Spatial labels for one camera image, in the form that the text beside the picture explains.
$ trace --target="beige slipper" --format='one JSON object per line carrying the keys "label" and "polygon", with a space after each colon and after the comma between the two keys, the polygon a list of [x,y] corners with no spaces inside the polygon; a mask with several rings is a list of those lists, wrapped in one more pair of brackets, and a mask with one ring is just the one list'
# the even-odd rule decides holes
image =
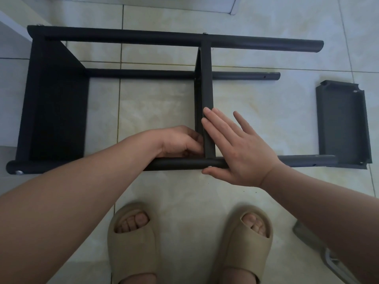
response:
{"label": "beige slipper", "polygon": [[[254,214],[265,224],[268,237],[258,234],[242,222],[246,213]],[[250,271],[257,277],[258,283],[261,282],[272,238],[272,223],[264,211],[255,206],[238,208],[226,225],[209,283],[218,283],[225,267]]]}
{"label": "beige slipper", "polygon": [[[122,221],[139,212],[145,212],[150,219],[144,227],[116,233],[116,228]],[[108,253],[113,284],[136,274],[157,274],[160,256],[157,220],[142,203],[125,205],[113,216],[108,228]]]}

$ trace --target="metal rack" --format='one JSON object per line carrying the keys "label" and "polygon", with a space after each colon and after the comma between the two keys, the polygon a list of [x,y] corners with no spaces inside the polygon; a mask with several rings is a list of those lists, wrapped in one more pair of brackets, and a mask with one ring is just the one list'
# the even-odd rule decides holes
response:
{"label": "metal rack", "polygon": [[[227,167],[203,129],[203,108],[213,108],[212,80],[278,80],[280,73],[212,72],[211,48],[319,52],[324,42],[116,29],[28,26],[33,38],[16,159],[11,174],[44,173],[84,155],[90,78],[192,79],[195,130],[204,137],[202,159],[158,158],[145,170]],[[87,69],[61,41],[198,47],[194,71]],[[279,156],[291,167],[334,166],[333,155]]]}

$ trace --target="slipper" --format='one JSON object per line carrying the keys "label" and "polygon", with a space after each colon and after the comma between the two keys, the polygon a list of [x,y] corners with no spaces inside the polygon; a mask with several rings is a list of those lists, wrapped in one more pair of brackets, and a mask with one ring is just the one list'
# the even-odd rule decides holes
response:
{"label": "slipper", "polygon": [[[116,233],[117,226],[122,221],[139,212],[145,212],[150,219],[144,227]],[[125,205],[113,216],[108,228],[108,253],[113,284],[136,274],[157,274],[160,256],[157,220],[142,203]]]}
{"label": "slipper", "polygon": [[[258,234],[242,222],[246,213],[252,213],[265,224],[267,237]],[[238,208],[226,225],[209,283],[218,283],[221,272],[226,267],[250,271],[256,276],[257,283],[260,283],[272,238],[272,223],[263,210],[256,206]]]}

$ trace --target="person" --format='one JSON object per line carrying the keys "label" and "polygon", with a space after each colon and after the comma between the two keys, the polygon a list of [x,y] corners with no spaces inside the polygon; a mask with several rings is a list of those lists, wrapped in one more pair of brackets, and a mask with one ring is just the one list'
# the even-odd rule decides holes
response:
{"label": "person", "polygon": [[[287,167],[237,112],[240,127],[218,109],[204,108],[204,115],[202,125],[229,168],[207,167],[203,174],[265,190],[359,281],[379,282],[378,199]],[[2,282],[47,282],[151,160],[202,153],[202,137],[185,126],[153,129],[7,192],[0,197]],[[129,204],[115,214],[108,232],[113,283],[156,283],[158,229],[147,204]],[[241,208],[226,225],[210,281],[260,282],[272,235],[262,210]]]}

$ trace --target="person's right hand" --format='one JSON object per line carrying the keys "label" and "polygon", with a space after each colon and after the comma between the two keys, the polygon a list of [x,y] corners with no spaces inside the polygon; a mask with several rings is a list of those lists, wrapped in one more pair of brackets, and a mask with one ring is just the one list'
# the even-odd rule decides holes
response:
{"label": "person's right hand", "polygon": [[203,127],[220,149],[228,169],[207,167],[202,173],[241,186],[260,187],[267,174],[283,165],[276,153],[237,112],[233,115],[241,128],[220,110],[204,108]]}

